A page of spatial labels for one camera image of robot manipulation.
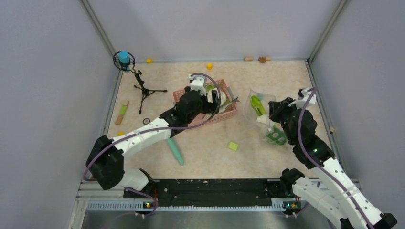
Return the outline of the teal silicone tool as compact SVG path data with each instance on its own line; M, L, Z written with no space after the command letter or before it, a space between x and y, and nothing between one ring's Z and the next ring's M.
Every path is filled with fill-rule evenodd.
M184 159L181 154L181 150L178 147L174 138L166 139L166 143L168 144L169 149L171 150L172 154L174 155L175 159L179 162L180 165L184 165Z

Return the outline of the brown wooden piece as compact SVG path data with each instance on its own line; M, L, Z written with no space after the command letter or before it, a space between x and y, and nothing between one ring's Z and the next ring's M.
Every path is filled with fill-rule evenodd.
M259 57L259 58L258 58L258 61L259 61L260 63L266 63L266 62L267 62L266 57Z

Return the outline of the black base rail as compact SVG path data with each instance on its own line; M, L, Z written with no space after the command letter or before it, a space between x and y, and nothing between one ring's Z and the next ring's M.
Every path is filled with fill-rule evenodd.
M149 183L143 193L163 207L261 207L276 198L297 200L287 194L278 179L160 179Z

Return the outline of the white cauliflower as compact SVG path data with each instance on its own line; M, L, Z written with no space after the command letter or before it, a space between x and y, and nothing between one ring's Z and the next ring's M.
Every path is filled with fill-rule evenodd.
M218 98L217 93L218 93L218 90L216 88L209 90L207 92L207 101L209 103L213 103L214 98L216 98L216 99ZM227 100L226 94L222 90L219 91L219 94L221 96L220 106L224 106L225 102Z

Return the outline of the small round badge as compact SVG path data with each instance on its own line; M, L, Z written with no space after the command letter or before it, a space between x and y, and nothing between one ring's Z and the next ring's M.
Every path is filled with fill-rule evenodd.
M147 124L150 123L150 119L149 119L149 118L144 118L144 119L142 120L142 123L143 123L144 125L147 125Z

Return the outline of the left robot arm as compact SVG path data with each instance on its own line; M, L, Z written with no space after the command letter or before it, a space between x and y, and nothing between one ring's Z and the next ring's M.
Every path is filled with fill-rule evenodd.
M176 136L189 129L189 124L199 114L215 116L222 102L221 93L210 90L206 95L190 87L175 106L153 121L122 136L108 138L99 137L85 163L86 172L90 172L93 180L103 190L116 186L127 186L135 189L141 197L148 197L153 192L153 184L145 172L125 169L125 159L134 156L143 149Z

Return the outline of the clear pink zip bag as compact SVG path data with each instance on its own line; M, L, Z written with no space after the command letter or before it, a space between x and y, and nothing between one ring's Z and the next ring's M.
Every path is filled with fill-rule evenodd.
M271 121L269 118L268 103L275 100L276 97L272 94L250 89L243 114L246 121L257 130L259 139L270 145L283 146L287 143L287 137L281 125Z

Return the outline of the green celery stalk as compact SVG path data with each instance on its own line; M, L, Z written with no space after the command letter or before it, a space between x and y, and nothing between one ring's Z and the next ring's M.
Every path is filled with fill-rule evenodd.
M250 97L250 104L251 104L252 109L258 115L258 118L256 119L256 121L258 123L269 126L270 119L267 115L267 111L265 110L263 104L261 103L261 100L256 95L252 95Z

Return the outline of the green square block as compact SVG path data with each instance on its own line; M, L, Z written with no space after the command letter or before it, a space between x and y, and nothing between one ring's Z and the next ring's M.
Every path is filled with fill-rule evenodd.
M237 151L238 147L239 147L239 144L232 142L232 141L227 144L227 148L232 151Z

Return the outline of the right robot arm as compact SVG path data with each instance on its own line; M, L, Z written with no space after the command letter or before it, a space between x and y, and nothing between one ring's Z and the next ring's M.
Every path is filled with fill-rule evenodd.
M331 148L316 135L318 123L306 107L312 98L290 97L270 101L269 119L281 125L295 157L314 172L331 192L312 185L297 169L285 169L280 191L287 197L304 198L338 229L391 229L397 219L375 207L346 175Z

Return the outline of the grey toy fish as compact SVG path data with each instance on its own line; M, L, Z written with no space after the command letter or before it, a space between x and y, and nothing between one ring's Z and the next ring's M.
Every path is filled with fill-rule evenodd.
M219 112L218 114L215 115L214 119L222 121L234 117L233 106L235 106L238 101L239 101L238 98L235 98L231 101L227 99L225 105L219 108Z

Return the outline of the green and wood stick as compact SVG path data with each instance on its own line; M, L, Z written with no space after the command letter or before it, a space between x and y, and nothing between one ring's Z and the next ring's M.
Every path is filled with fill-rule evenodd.
M116 121L115 121L115 125L121 125L122 120L123 120L123 118L125 116L126 110L128 108L128 105L129 105L129 100L125 101L121 105L120 110L118 112L118 116L117 116Z

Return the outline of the pink plastic basket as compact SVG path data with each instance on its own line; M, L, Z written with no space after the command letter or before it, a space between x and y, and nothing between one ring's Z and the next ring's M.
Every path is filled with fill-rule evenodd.
M219 110L219 114L216 114L209 122L206 124L213 124L220 121L225 121L235 116L237 111L237 102L239 102L238 97L233 95L231 88L227 85L224 79L220 79L216 81L221 90L221 106ZM207 83L205 85L206 89L209 91L214 88L213 83ZM173 104L176 104L180 97L185 94L184 89L179 89L172 92L173 97ZM211 114L198 114L193 121L189 124L189 126L199 125L210 117Z

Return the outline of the green bell pepper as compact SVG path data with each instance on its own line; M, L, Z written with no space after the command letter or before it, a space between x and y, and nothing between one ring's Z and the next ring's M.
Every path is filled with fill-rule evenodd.
M269 133L266 134L267 141L272 145L284 145L287 142L286 135L282 129L273 127L269 130Z

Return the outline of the blue microphone on tripod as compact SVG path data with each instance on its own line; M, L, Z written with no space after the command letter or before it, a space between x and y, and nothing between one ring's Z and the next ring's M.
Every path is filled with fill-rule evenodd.
M134 88L139 89L142 91L142 99L140 102L139 106L139 114L142 113L142 107L143 107L143 102L145 101L146 98L151 96L152 94L156 92L162 92L162 93L167 93L168 90L163 89L163 90L151 90L148 89L144 86L145 82L141 79L142 72L140 70L135 69L136 65L136 60L134 56L127 51L118 51L113 55L113 63L114 66L119 69L120 71L124 71L126 73L131 72L138 85L134 85Z

